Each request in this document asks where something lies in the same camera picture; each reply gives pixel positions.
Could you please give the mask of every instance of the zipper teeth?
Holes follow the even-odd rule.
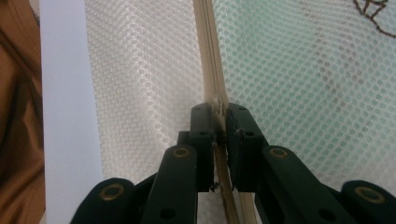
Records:
[[[198,41],[201,51],[205,83],[205,100],[211,103],[215,110],[215,119],[225,136],[225,108],[228,107],[228,97],[222,73],[219,53],[219,40],[213,12],[212,0],[193,0],[197,25]],[[216,166],[218,166],[219,181],[222,183],[221,195],[228,223],[240,223],[236,209],[233,190],[228,174],[227,155],[224,143],[215,149]],[[239,193],[240,208],[243,223],[257,223],[254,204],[250,193]]]
[[[219,81],[218,81],[218,79],[216,78],[216,76],[217,76],[217,68],[218,68],[218,65],[216,64],[216,56],[215,56],[215,48],[214,48],[214,46],[213,46],[213,34],[212,34],[212,27],[211,27],[211,22],[210,22],[210,19],[209,19],[209,11],[208,11],[208,5],[207,5],[207,2],[206,1],[202,1],[202,4],[203,4],[203,7],[202,7],[202,9],[203,9],[203,13],[205,14],[204,15],[204,20],[205,20],[205,23],[204,23],[204,25],[205,25],[205,29],[206,29],[206,31],[207,31],[207,42],[208,42],[208,44],[209,44],[209,61],[210,61],[210,63],[211,63],[211,66],[210,66],[210,71],[211,71],[211,73],[210,73],[210,75],[212,76],[212,80],[213,80],[213,89],[214,89],[214,93],[215,94],[220,94],[220,92],[219,92]]]

